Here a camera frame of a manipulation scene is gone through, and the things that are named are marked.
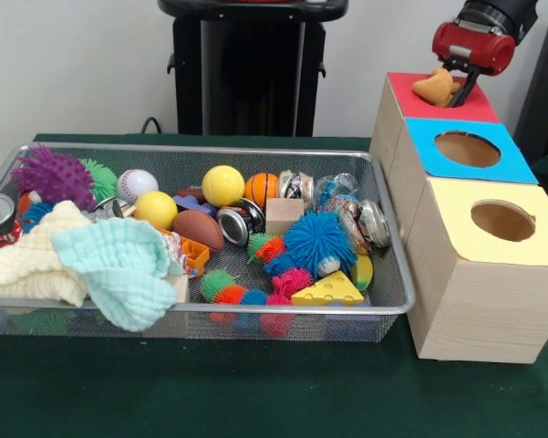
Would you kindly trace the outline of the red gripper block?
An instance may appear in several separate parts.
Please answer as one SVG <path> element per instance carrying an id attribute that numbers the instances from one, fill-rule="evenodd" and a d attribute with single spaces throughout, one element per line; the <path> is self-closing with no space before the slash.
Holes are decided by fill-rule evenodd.
<path id="1" fill-rule="evenodd" d="M 432 52 L 448 71 L 467 73 L 464 84 L 449 103 L 461 107 L 477 84 L 480 74 L 497 76 L 511 63 L 515 39 L 497 26 L 455 19 L 441 24 L 432 40 Z"/>

